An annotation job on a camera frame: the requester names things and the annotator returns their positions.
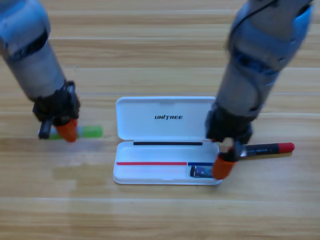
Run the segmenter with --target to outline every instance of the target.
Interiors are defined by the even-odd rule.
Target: marker
[[[248,157],[270,154],[287,154],[291,153],[295,149],[295,145],[292,142],[247,145],[245,147]]]
[[[76,138],[102,138],[103,128],[99,125],[94,126],[77,126],[76,127]],[[48,140],[62,140],[63,138],[58,134],[55,127],[50,130],[50,137]]]

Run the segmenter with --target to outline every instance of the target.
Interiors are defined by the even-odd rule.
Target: small battery
[[[211,168],[201,167],[201,166],[192,166],[190,170],[190,177],[193,178],[210,178],[212,179],[212,170]]]

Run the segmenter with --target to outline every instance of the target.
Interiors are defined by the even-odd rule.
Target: wooden table
[[[113,181],[115,101],[214,96],[244,0],[42,0],[50,42],[102,139],[39,141],[32,103],[0,65],[0,239],[319,240],[319,12],[254,122],[251,144],[293,154],[239,162],[219,186]]]

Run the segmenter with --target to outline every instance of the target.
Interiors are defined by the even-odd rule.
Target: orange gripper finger
[[[56,126],[58,134],[67,142],[73,143],[77,140],[77,119],[71,119],[66,125]]]
[[[216,180],[222,180],[229,176],[235,162],[225,161],[218,155],[212,167],[212,177]]]

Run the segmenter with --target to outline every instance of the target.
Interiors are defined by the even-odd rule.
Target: white case
[[[211,168],[219,147],[205,138],[211,96],[121,97],[113,179],[118,184],[217,185],[190,176],[194,165]]]

